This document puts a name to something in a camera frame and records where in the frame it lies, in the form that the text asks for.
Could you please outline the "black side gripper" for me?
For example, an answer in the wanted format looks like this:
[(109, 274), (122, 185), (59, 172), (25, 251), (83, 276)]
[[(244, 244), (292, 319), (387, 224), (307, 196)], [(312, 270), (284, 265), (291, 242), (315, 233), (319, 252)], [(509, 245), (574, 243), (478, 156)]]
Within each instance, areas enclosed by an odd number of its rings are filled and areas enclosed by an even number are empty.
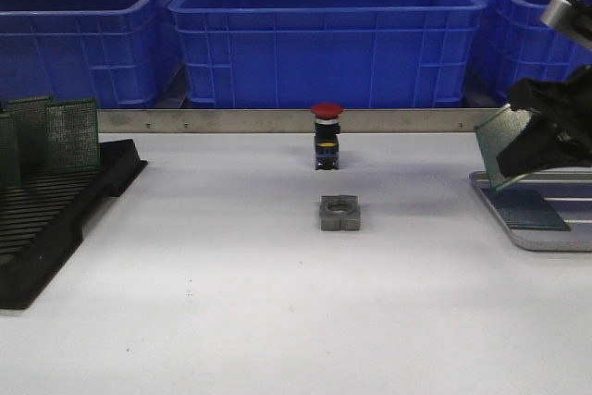
[(501, 174), (517, 177), (547, 168), (591, 167), (591, 66), (565, 81), (524, 78), (507, 91), (512, 111), (545, 113), (498, 155)]

